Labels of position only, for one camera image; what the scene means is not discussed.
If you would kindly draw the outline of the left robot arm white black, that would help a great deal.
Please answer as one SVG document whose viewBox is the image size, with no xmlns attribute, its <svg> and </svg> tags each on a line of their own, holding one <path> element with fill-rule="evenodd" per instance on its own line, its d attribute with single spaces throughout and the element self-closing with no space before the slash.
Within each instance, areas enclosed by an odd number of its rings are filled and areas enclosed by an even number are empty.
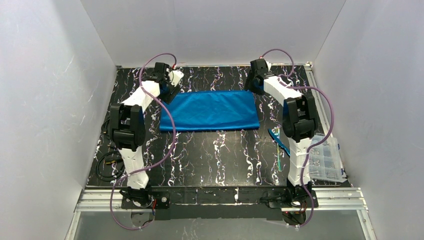
<svg viewBox="0 0 424 240">
<path fill-rule="evenodd" d="M 144 113 L 155 99 L 170 104 L 180 91 L 184 74 L 175 67 L 156 62 L 152 73 L 121 103 L 110 106 L 108 133 L 120 153 L 127 173 L 127 188 L 121 194 L 146 205 L 151 201 L 149 177 L 143 160 L 143 144 L 146 139 Z"/>
</svg>

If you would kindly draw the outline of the blue cloth napkin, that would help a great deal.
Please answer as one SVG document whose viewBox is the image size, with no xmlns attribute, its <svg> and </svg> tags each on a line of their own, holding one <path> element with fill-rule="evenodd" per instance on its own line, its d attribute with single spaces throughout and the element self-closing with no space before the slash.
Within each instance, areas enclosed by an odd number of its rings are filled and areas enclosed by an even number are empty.
<svg viewBox="0 0 424 240">
<path fill-rule="evenodd" d="M 235 131 L 260 127 L 253 93 L 244 90 L 179 93 L 170 104 L 176 131 Z"/>
</svg>

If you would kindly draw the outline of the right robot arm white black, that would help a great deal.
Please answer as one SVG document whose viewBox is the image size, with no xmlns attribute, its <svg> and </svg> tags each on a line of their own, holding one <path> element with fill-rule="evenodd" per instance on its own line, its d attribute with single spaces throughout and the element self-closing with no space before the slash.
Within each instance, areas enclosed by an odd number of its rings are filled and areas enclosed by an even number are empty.
<svg viewBox="0 0 424 240">
<path fill-rule="evenodd" d="M 289 198 L 298 202 L 305 199 L 311 194 L 309 147 L 318 128 L 315 98 L 285 84 L 263 58 L 250 62 L 244 88 L 259 95 L 269 94 L 283 107 L 281 127 L 289 142 Z"/>
</svg>

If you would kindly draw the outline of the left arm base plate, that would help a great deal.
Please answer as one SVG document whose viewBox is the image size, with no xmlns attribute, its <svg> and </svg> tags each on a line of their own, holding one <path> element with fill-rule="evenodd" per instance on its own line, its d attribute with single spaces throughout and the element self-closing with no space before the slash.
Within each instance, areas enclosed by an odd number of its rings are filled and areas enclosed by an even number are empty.
<svg viewBox="0 0 424 240">
<path fill-rule="evenodd" d="M 168 209 L 170 207 L 170 194 L 166 191 L 153 191 L 152 188 L 145 189 L 121 189 L 121 208 L 126 210 L 138 209 Z"/>
</svg>

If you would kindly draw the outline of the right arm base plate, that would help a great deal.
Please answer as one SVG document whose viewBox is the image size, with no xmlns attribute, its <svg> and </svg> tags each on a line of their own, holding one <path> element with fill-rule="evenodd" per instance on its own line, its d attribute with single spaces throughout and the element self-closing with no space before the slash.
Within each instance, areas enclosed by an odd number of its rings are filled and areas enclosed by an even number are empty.
<svg viewBox="0 0 424 240">
<path fill-rule="evenodd" d="M 258 200 L 270 209 L 282 209 L 283 221 L 289 226 L 300 226 L 304 224 L 307 217 L 307 210 L 319 207 L 316 193 L 312 191 L 312 198 L 302 192 L 300 195 L 289 188 L 283 190 L 266 191 Z"/>
</svg>

